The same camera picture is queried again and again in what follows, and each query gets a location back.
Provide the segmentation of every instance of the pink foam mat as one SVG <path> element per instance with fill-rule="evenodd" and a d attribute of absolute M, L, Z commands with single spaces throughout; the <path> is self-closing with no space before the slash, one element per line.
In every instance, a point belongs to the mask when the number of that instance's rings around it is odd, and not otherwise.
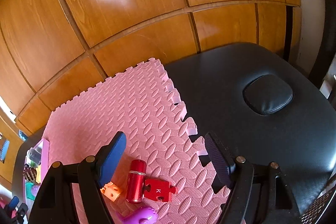
<path fill-rule="evenodd" d="M 148 177 L 170 181 L 178 193 L 170 203 L 144 198 L 139 205 L 127 203 L 123 194 L 114 203 L 104 197 L 111 212 L 127 215 L 147 205 L 158 211 L 158 224 L 216 223 L 230 191 L 224 187 L 213 193 L 216 172 L 211 162 L 202 167 L 198 155 L 206 154 L 204 139 L 191 143 L 189 135 L 197 134 L 197 127 L 190 117 L 183 121 L 185 115 L 186 106 L 172 80 L 160 61 L 151 58 L 89 88 L 51 114 L 43 134 L 50 142 L 49 166 L 95 155 L 123 131 L 126 150 L 111 181 L 125 193 L 130 162 L 142 159 Z M 80 222 L 86 224 L 76 184 L 73 194 Z"/>

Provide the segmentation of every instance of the red metallic cylinder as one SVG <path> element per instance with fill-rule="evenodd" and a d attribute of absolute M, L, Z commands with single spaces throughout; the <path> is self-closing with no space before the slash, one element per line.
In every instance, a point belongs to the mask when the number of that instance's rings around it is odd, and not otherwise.
<path fill-rule="evenodd" d="M 126 200 L 138 204 L 142 201 L 147 164 L 143 160 L 133 160 L 128 173 Z"/>

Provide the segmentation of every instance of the orange toy block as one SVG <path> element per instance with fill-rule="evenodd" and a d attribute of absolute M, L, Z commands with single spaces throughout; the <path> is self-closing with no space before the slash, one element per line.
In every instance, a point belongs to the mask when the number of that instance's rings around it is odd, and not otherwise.
<path fill-rule="evenodd" d="M 110 200 L 115 201 L 118 196 L 122 193 L 122 189 L 120 189 L 117 185 L 113 182 L 109 182 L 105 184 L 102 189 L 100 189 L 102 194 L 107 196 Z"/>

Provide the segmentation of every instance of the black cushion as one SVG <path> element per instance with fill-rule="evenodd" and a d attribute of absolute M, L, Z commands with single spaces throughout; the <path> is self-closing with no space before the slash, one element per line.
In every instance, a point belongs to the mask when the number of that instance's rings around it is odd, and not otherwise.
<path fill-rule="evenodd" d="M 301 213 L 323 189 L 336 161 L 336 112 L 321 92 L 276 54 L 237 43 L 165 65 L 198 133 L 214 131 L 233 156 L 279 163 Z M 277 75 L 293 90 L 282 110 L 263 116 L 243 97 L 255 79 Z"/>
<path fill-rule="evenodd" d="M 263 75 L 243 91 L 245 102 L 260 115 L 271 115 L 293 99 L 293 90 L 276 75 Z"/>

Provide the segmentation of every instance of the bolt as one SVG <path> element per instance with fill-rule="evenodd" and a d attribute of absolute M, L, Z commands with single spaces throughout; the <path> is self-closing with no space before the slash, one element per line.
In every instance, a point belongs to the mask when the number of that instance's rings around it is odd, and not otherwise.
<path fill-rule="evenodd" d="M 278 169 L 279 168 L 279 164 L 277 164 L 275 161 L 271 162 L 271 167 L 273 169 Z"/>
<path fill-rule="evenodd" d="M 88 156 L 88 157 L 86 157 L 86 161 L 87 162 L 94 162 L 95 161 L 95 157 L 94 156 Z"/>
<path fill-rule="evenodd" d="M 246 162 L 246 159 L 243 156 L 238 156 L 236 158 L 236 161 L 240 162 L 241 164 L 243 164 L 244 162 Z"/>
<path fill-rule="evenodd" d="M 53 164 L 52 164 L 52 167 L 54 168 L 57 168 L 61 165 L 61 163 L 59 161 L 55 161 Z"/>

